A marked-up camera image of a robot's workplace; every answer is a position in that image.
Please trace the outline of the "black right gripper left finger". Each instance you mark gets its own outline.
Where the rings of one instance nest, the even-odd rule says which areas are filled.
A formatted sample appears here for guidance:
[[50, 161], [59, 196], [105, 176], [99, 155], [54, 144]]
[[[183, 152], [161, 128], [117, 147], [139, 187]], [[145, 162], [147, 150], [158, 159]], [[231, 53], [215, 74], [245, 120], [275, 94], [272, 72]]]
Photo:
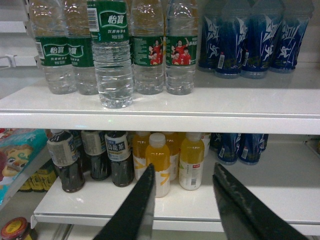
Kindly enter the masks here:
[[152, 239], [155, 197], [155, 167], [153, 164], [149, 164], [117, 212], [94, 239]]

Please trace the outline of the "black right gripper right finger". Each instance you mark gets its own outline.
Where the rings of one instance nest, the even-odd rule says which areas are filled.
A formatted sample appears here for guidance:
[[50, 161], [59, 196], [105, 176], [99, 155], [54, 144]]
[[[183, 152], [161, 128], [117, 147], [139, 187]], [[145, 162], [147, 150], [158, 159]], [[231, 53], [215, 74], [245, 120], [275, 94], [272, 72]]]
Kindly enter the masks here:
[[212, 176], [223, 230], [229, 240], [306, 240], [248, 190], [223, 165]]

